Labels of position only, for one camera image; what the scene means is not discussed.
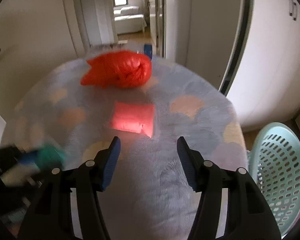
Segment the plastic basket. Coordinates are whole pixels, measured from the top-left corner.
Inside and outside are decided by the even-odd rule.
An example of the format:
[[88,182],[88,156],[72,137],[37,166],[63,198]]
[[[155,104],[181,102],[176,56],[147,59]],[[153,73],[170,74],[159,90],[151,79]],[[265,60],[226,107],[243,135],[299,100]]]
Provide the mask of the plastic basket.
[[249,173],[283,236],[300,212],[300,142],[284,124],[268,124],[258,133],[248,160]]

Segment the tablecloth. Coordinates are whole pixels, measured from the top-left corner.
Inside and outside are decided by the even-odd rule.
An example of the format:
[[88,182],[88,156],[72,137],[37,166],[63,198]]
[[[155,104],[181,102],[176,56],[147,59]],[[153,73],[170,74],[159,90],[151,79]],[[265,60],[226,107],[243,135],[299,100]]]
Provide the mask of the tablecloth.
[[[187,239],[200,193],[183,173],[176,150],[180,136],[220,168],[247,167],[242,131],[226,97],[181,65],[159,57],[152,64],[143,87],[125,90],[81,86],[90,68],[84,59],[59,66],[17,104],[2,139],[2,145],[25,150],[54,142],[67,153],[65,169],[72,169],[118,136],[122,150],[111,185],[98,193],[111,239]],[[114,102],[154,104],[153,137],[109,127]],[[223,226],[225,212],[223,203]]]

